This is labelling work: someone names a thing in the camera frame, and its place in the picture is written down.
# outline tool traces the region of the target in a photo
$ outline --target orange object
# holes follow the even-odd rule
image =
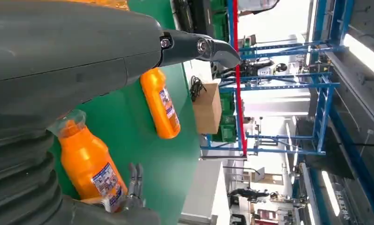
[[[127,5],[127,0],[66,0],[66,1],[97,4],[97,5],[101,5],[101,6],[119,8],[119,9],[122,9],[122,10],[129,11],[129,6]]]
[[[158,68],[151,69],[140,77],[140,83],[149,105],[158,136],[174,138],[180,132],[180,123],[172,99],[165,86],[166,77]]]
[[[81,199],[107,197],[119,207],[127,187],[102,140],[85,125],[85,112],[73,110],[49,128],[61,144],[61,163]]]

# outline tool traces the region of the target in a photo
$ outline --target green tabletop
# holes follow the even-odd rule
[[[133,11],[153,16],[164,29],[174,29],[169,0],[130,0],[129,6]],[[89,130],[109,147],[126,183],[128,163],[142,163],[147,207],[160,214],[163,225],[175,225],[190,188],[200,147],[183,67],[178,64],[165,67],[163,71],[181,125],[176,138],[158,138],[139,82],[78,108],[86,112]],[[58,142],[52,152],[63,193],[78,198],[61,166]]]

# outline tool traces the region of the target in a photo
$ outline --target metal bolt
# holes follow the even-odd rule
[[[161,47],[162,48],[167,48],[171,45],[171,41],[167,38],[164,38],[161,40]]]
[[[197,43],[197,49],[200,53],[203,53],[206,49],[206,41],[204,39],[201,39]]]

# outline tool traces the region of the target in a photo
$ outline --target red pole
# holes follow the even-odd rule
[[[232,1],[232,17],[233,17],[233,23],[234,23],[234,48],[239,51],[238,48],[238,0]],[[236,83],[237,83],[237,107],[238,110],[238,123],[241,130],[241,142],[242,142],[242,150],[244,152],[244,156],[247,155],[247,142],[245,141],[245,132],[244,132],[244,120],[243,120],[243,111],[242,111],[242,100],[241,100],[241,80],[240,80],[240,74],[239,74],[239,65],[235,67],[235,76],[236,76]]]

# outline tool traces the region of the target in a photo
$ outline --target bottle label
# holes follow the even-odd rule
[[[171,118],[175,114],[175,110],[173,108],[173,103],[171,97],[169,96],[168,90],[166,88],[163,88],[159,92],[159,96],[161,97],[162,104],[164,104],[166,115],[168,116],[168,118]]]
[[[96,186],[100,195],[108,199],[111,212],[115,211],[120,204],[119,200],[122,196],[122,188],[110,163],[107,163],[105,167],[92,178],[92,183]]]

